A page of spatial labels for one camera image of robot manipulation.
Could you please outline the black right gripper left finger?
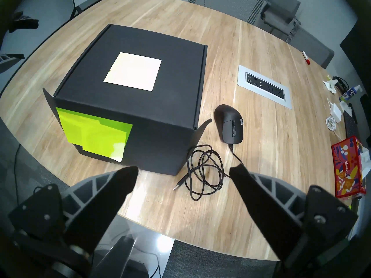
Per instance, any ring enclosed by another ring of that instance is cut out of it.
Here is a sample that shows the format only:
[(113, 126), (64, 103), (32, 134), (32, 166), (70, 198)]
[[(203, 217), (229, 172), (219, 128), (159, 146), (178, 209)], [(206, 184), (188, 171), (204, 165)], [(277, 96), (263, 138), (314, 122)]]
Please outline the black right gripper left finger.
[(130, 166), (64, 192), (53, 183), (39, 189), (9, 214), (14, 244), (53, 260), (87, 260), (134, 190), (138, 172)]

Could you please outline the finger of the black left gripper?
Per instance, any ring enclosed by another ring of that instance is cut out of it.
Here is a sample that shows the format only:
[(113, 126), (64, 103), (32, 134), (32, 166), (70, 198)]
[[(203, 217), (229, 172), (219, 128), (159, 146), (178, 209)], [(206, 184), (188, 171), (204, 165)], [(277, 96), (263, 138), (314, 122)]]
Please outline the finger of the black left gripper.
[(0, 73), (4, 73), (22, 59), (25, 59), (23, 54), (1, 54)]
[(9, 32), (13, 33), (19, 29), (37, 29), (39, 26), (39, 20), (33, 19), (23, 13), (14, 13), (12, 21), (9, 26)]

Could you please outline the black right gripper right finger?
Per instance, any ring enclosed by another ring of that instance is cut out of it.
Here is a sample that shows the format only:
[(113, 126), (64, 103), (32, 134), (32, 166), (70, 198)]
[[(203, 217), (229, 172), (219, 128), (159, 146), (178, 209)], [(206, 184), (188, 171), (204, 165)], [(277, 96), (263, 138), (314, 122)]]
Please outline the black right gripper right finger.
[(318, 185), (291, 184), (231, 167), (229, 176), (279, 262), (273, 278), (340, 277), (337, 257), (358, 216)]

